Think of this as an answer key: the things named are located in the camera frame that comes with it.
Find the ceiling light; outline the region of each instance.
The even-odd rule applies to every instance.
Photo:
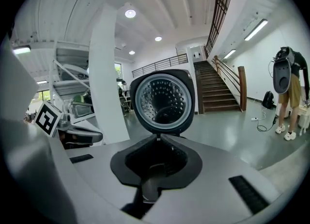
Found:
[[[47,83],[47,81],[44,80],[44,81],[39,81],[39,82],[37,82],[37,84],[42,84],[42,83]]]
[[[14,48],[13,50],[14,50],[15,54],[21,54],[21,53],[30,52],[31,47],[30,46],[22,46],[22,47]]]
[[[229,56],[231,56],[235,51],[236,51],[235,49],[231,50],[231,51],[224,57],[224,59],[227,59],[227,58],[228,58]]]
[[[268,23],[268,21],[266,19],[262,19],[260,23],[258,23],[258,25],[252,30],[252,32],[250,32],[250,34],[245,37],[244,40],[248,41],[250,40],[255,34],[258,33],[258,31],[260,29],[262,29],[266,24]]]
[[[136,16],[136,11],[134,11],[133,9],[129,9],[125,12],[125,16],[127,18],[133,18]]]

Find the black backpack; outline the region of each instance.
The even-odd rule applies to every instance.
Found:
[[[267,91],[265,97],[263,98],[262,105],[267,109],[272,109],[273,104],[274,104],[273,94],[271,91]]]

